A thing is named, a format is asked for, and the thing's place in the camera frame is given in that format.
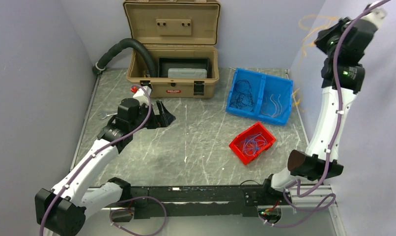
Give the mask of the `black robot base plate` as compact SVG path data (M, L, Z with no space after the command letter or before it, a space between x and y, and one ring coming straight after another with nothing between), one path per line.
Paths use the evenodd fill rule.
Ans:
M134 219L152 217L241 215L256 217L257 211L286 205L282 193L267 184L204 186L132 186L125 188L116 203L114 217L126 219L128 209Z

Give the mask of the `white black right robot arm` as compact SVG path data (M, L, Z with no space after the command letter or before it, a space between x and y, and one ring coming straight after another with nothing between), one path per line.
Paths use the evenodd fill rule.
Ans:
M365 78L365 69L359 61L383 19L372 14L360 18L347 33L339 52L336 52L337 44L352 22L350 18L342 18L334 26L318 33L314 44L327 55L321 69L323 82L319 119L307 149L292 150L287 167L265 181L260 197L266 204L274 203L280 196L279 192L297 180L321 182L342 173L343 165L338 163L339 141L348 112Z

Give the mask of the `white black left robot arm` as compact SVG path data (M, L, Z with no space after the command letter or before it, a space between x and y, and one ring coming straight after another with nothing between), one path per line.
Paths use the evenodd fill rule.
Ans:
M107 125L102 128L90 151L75 168L51 189L41 188L35 196L39 234L75 236L85 221L102 208L116 204L145 206L146 193L132 194L131 184L117 177L109 179L99 189L89 192L94 179L132 141L142 128L168 127L176 117L156 102L155 114L149 101L125 98Z

